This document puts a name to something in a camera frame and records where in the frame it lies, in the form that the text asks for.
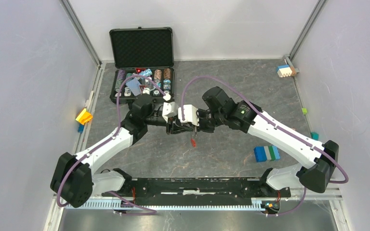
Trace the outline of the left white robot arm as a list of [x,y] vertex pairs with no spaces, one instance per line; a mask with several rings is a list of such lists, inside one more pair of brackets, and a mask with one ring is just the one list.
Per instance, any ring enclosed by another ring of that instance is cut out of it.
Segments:
[[62,154],[57,162],[50,188],[56,193],[59,207],[82,206],[92,194],[117,192],[126,196],[132,191],[132,183],[122,174],[111,171],[96,174],[96,170],[120,151],[139,141],[148,131],[148,125],[178,125],[182,129],[196,131],[199,127],[198,110],[191,104],[178,106],[163,99],[161,114],[154,117],[154,102],[149,94],[140,94],[132,103],[132,109],[109,135],[95,145],[77,154]]

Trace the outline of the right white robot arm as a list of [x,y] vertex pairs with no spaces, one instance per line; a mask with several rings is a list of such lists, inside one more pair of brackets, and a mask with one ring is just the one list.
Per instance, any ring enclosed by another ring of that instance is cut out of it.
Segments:
[[292,166],[268,169],[259,183],[262,195],[272,196],[291,186],[303,186],[316,193],[325,192],[337,168],[339,145],[336,142],[328,140],[322,143],[302,135],[251,102],[235,103],[220,87],[209,89],[202,98],[208,109],[185,105],[183,110],[178,110],[181,122],[190,122],[197,131],[208,133],[226,125],[275,145],[297,161]]

